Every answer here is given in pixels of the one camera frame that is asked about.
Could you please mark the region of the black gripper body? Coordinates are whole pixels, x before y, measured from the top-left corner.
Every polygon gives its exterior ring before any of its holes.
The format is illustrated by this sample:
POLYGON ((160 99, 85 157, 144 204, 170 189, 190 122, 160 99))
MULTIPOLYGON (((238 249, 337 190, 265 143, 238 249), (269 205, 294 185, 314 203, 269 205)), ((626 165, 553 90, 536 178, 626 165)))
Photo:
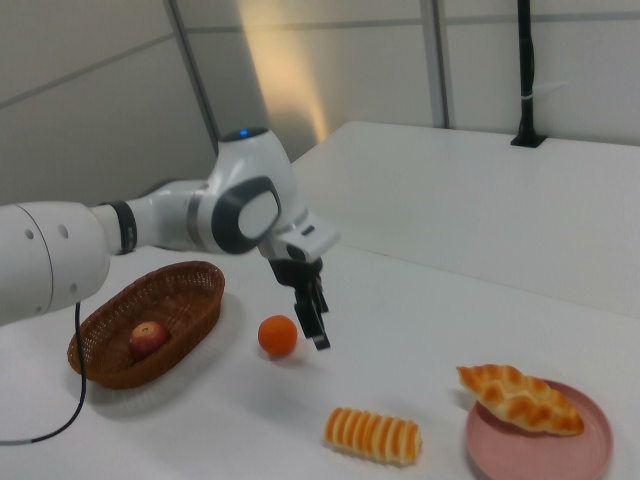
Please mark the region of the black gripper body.
POLYGON ((270 260, 269 265, 277 282, 281 285, 291 287, 297 292, 322 290, 323 261, 321 259, 312 262, 292 259, 270 260))

